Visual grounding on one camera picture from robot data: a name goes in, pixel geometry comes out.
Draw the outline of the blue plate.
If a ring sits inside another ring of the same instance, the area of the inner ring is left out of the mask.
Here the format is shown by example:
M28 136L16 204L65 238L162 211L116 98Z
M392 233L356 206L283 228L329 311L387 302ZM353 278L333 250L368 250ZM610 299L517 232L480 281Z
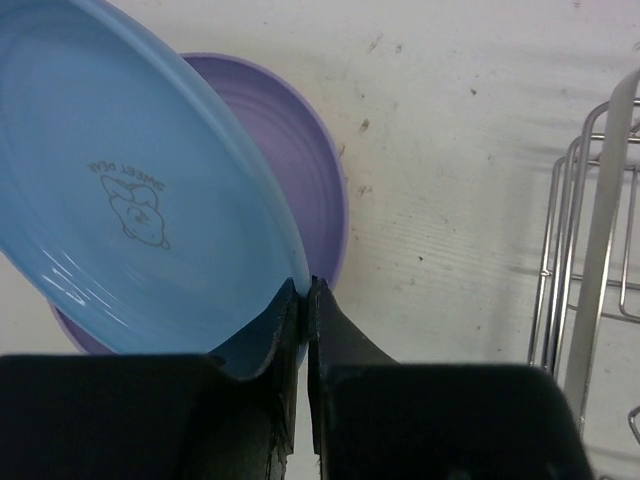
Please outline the blue plate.
M1 248L117 354L211 352L311 286L251 136L105 1L1 5Z

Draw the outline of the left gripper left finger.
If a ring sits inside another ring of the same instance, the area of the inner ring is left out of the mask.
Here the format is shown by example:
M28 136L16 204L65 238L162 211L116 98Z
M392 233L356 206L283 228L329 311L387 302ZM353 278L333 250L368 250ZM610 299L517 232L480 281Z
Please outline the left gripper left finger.
M281 479L293 448L291 282L207 354L5 355L5 479Z

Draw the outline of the purple plate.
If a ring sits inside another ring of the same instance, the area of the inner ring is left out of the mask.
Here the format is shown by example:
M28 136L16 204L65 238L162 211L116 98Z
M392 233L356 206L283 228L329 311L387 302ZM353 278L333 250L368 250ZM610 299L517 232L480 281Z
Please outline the purple plate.
M348 195L323 121L294 87L260 65L213 53L183 58L251 135L295 218L310 274L334 286L346 253Z

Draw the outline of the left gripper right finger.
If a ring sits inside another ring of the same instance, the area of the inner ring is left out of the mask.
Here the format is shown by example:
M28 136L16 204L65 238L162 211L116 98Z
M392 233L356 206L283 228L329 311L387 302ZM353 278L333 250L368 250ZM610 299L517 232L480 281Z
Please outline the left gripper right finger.
M325 479L590 479L567 402L539 369L392 359L309 293L308 396Z

